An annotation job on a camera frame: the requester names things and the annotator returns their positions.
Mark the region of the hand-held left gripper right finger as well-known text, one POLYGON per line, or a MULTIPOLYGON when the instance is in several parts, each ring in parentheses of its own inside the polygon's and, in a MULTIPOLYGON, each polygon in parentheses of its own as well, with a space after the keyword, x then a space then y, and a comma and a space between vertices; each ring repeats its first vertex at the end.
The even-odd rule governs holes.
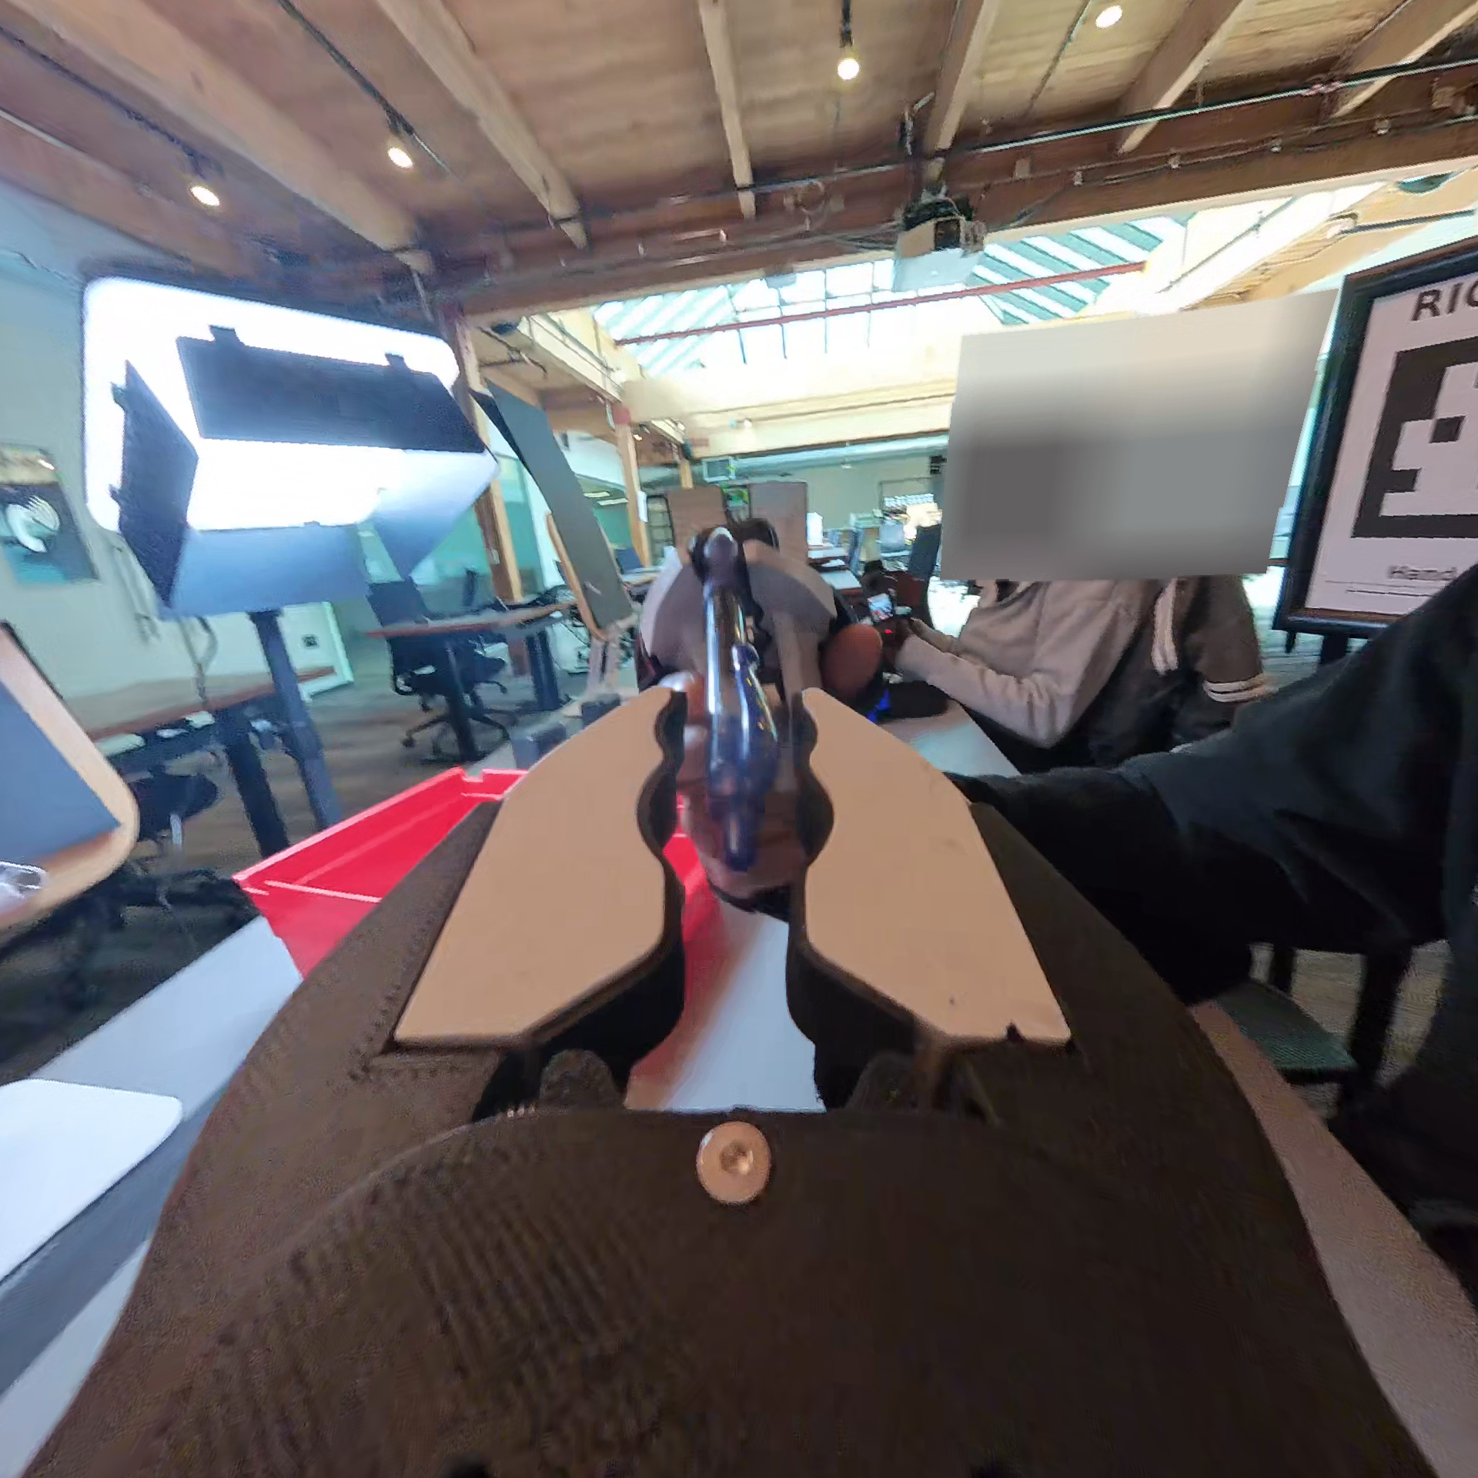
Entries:
POLYGON ((1073 1038, 958 786, 821 689, 789 703, 803 863, 788 902, 788 1011, 819 1096, 877 1057, 916 1096, 995 1046, 1073 1038))

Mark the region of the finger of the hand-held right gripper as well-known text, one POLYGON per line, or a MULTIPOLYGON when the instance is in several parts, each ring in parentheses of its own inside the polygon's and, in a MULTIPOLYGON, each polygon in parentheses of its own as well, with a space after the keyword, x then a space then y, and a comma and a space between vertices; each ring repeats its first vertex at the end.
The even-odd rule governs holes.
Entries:
POLYGON ((765 541, 744 545, 749 596, 761 619, 782 615, 810 635, 826 635, 837 617, 833 587, 803 559, 765 541))
POLYGON ((671 673, 707 673, 703 585, 691 570, 659 570, 647 585, 638 621, 638 689, 671 673))

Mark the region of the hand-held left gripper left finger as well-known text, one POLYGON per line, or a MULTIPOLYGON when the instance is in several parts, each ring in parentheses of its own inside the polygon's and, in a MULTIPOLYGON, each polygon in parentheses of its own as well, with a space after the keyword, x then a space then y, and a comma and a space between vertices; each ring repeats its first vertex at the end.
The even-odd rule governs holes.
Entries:
POLYGON ((490 828, 393 1027, 411 1048, 650 1053, 684 1008, 686 698, 650 687, 543 754, 490 828))

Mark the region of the blue pen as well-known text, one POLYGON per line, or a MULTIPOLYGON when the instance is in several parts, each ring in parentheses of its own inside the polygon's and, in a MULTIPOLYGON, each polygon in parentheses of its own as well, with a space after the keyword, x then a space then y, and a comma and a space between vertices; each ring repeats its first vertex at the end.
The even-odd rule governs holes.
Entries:
POLYGON ((705 621, 707 812, 724 865, 747 872, 759 851, 766 797, 781 760, 781 735, 751 642, 745 557, 726 526, 698 543, 705 621))

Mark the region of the red plastic bin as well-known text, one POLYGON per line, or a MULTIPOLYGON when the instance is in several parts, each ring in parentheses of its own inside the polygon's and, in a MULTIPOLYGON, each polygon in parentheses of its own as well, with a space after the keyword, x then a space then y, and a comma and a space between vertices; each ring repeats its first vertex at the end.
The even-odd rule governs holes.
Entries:
MULTIPOLYGON (((522 775, 518 768, 441 770, 233 879, 297 969, 309 972, 466 814, 501 800, 522 775)), ((677 1106, 677 1083, 714 1024, 726 960, 724 916, 680 826, 664 856, 686 892, 686 999, 673 1032, 633 1069, 631 1106, 677 1106)))

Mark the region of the person's right forearm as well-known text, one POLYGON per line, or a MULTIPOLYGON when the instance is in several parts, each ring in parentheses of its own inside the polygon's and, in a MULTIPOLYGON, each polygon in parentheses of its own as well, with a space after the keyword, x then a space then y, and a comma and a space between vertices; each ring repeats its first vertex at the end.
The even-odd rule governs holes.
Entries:
POLYGON ((1446 941, 1474 1004, 1476 575, 1227 730, 1113 768, 955 779, 1183 1004, 1259 944, 1372 955, 1446 941))

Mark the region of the grey board on stand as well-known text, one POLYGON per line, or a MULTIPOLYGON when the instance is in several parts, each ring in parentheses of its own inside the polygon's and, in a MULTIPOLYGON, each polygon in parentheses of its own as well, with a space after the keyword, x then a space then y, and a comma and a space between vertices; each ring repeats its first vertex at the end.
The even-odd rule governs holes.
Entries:
POLYGON ((471 388, 469 395, 543 497, 548 538, 589 636, 582 707, 610 709, 619 698, 622 636, 636 621, 613 550, 545 411, 501 388, 471 388))

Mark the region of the wooden office desk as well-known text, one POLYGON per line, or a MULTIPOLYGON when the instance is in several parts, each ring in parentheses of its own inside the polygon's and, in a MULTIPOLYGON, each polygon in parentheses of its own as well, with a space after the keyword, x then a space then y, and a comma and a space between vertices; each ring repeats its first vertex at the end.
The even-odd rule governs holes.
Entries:
POLYGON ((290 738, 286 700, 265 670, 217 673, 202 686, 184 677, 159 677, 70 696, 64 705, 96 747, 133 742, 107 753, 124 779, 161 772, 205 751, 217 753, 258 855, 268 858, 288 846, 286 823, 261 760, 263 740, 277 740, 291 760, 298 760, 298 753, 290 738))
MULTIPOLYGON (((495 649, 504 649, 510 656, 520 654, 531 684, 531 698, 511 707, 488 705, 510 717, 510 731, 513 731, 524 717, 552 712, 566 700, 562 673, 550 645, 550 633, 562 619, 564 610, 562 603, 488 607, 459 615, 434 615, 430 622, 423 624, 392 624, 386 629, 379 628, 374 617, 369 635, 383 643, 385 636, 399 635, 422 635, 436 640, 460 633, 481 635, 490 643, 494 656, 495 649)), ((478 735, 490 730, 467 724, 464 698, 455 682, 450 687, 450 723, 453 735, 444 738, 443 751, 451 751, 462 763, 481 758, 485 749, 480 746, 478 735)))

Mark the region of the black office chair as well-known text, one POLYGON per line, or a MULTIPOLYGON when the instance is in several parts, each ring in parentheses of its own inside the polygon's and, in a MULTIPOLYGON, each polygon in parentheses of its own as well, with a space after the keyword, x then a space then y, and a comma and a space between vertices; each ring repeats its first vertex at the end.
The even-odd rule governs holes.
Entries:
MULTIPOLYGON (((379 628, 432 621, 418 587, 411 580, 372 582, 367 587, 367 603, 379 628)), ((453 735, 450 723, 450 687, 457 684, 467 710, 467 724, 495 733, 497 742, 511 737, 510 717, 494 710, 483 700, 483 687, 506 693, 501 673, 504 661, 492 654, 485 636, 476 633, 453 633, 444 640, 422 635, 385 636, 385 647, 392 663, 392 689, 399 696, 415 696, 423 719, 408 726, 399 746, 413 751, 422 733, 429 735, 430 756, 444 758, 443 742, 453 735)))

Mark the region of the light stand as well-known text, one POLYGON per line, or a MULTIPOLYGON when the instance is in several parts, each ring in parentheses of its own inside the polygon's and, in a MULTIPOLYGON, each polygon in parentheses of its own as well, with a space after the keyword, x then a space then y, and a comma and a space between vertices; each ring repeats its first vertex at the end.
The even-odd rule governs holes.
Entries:
POLYGON ((309 716, 305 698, 302 696, 302 684, 283 635, 283 614, 277 608, 258 608, 247 612, 247 619, 260 642, 270 684, 283 710, 283 742, 300 774, 311 818, 318 830, 325 830, 339 823, 342 812, 337 791, 328 775, 320 731, 309 716))

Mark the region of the ceiling projector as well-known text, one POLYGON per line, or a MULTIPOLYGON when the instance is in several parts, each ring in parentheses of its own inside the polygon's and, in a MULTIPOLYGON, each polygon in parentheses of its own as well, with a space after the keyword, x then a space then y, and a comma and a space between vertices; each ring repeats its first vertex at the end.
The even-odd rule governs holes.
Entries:
POLYGON ((904 205, 891 258, 891 290, 960 286, 985 249, 985 228, 964 197, 923 195, 904 205))

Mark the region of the dark striped jacket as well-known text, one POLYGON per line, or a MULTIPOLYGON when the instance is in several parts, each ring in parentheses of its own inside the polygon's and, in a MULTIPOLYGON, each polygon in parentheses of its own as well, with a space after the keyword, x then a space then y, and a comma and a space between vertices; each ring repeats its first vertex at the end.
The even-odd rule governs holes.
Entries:
POLYGON ((1268 691, 1243 577, 1171 578, 1083 716, 1083 758, 1113 767, 1190 746, 1268 691))

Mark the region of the studio light panel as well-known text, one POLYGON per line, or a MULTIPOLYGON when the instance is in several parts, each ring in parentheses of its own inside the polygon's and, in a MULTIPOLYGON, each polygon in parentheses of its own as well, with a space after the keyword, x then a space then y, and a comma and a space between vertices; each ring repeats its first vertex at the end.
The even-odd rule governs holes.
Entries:
POLYGON ((110 274, 80 365, 86 508, 170 617, 353 596, 360 529, 411 575, 495 471, 408 325, 110 274))

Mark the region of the black board on stand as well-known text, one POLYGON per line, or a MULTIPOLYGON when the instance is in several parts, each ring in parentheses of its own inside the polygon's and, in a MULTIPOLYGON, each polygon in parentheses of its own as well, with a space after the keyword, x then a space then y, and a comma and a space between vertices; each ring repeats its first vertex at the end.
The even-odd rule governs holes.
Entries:
MULTIPOLYGON (((138 839, 138 812, 129 788, 6 622, 1 689, 17 698, 117 821, 108 835, 73 844, 38 865, 1 862, 1 925, 8 943, 57 918, 128 860, 138 839)), ((179 1122, 179 1099, 172 1096, 43 1076, 3 1085, 1 1277, 40 1252, 152 1154, 179 1122)))

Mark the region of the person's black clothing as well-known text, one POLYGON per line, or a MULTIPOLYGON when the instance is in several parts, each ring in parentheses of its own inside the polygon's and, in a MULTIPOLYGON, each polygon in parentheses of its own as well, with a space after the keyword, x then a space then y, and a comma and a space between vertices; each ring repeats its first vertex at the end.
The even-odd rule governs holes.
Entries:
POLYGON ((1476 964, 1451 943, 1426 1038, 1328 1131, 1476 1302, 1476 964))

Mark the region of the teal wall poster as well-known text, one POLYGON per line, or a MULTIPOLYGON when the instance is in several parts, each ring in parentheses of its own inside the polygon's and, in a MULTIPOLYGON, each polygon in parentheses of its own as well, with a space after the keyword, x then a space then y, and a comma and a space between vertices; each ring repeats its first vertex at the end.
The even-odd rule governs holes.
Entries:
POLYGON ((1 445, 1 555, 20 585, 94 582, 98 571, 52 457, 1 445))

